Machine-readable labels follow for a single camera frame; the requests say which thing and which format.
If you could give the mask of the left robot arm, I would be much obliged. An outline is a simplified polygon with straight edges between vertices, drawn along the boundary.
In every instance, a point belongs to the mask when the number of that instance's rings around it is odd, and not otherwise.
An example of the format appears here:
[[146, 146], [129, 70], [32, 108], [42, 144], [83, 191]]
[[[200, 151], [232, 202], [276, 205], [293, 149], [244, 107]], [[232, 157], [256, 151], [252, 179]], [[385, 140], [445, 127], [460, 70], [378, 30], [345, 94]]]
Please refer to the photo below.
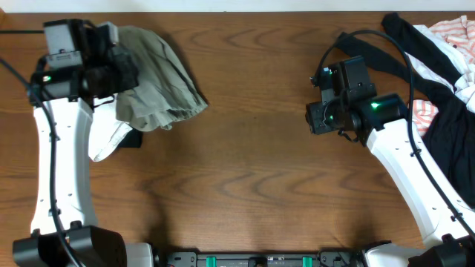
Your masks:
[[45, 28], [48, 53], [27, 82], [39, 137], [39, 188], [30, 236], [13, 243], [18, 266], [126, 266], [120, 234], [100, 228], [88, 143], [95, 100], [137, 85], [130, 52], [110, 23]]

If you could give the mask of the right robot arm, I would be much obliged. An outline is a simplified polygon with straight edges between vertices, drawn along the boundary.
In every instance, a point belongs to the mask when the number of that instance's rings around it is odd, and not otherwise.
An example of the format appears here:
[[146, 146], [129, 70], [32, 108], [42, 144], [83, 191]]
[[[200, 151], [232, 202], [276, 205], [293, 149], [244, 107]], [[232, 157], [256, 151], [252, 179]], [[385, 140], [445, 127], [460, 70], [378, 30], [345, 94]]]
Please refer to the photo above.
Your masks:
[[418, 225], [423, 249], [376, 245], [363, 251], [365, 266], [473, 266], [474, 211], [448, 182], [407, 113], [396, 94], [306, 106], [313, 134], [356, 133], [387, 170]]

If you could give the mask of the khaki green shorts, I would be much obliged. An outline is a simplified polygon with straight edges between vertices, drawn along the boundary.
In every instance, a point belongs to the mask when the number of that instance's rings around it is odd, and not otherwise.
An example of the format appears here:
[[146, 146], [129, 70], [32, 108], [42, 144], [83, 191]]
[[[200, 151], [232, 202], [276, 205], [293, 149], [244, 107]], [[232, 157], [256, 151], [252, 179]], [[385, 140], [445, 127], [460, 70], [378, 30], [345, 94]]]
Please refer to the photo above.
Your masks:
[[119, 28], [121, 45], [131, 51], [138, 86], [117, 95], [116, 118], [138, 131], [170, 130], [208, 104], [171, 46], [151, 30]]

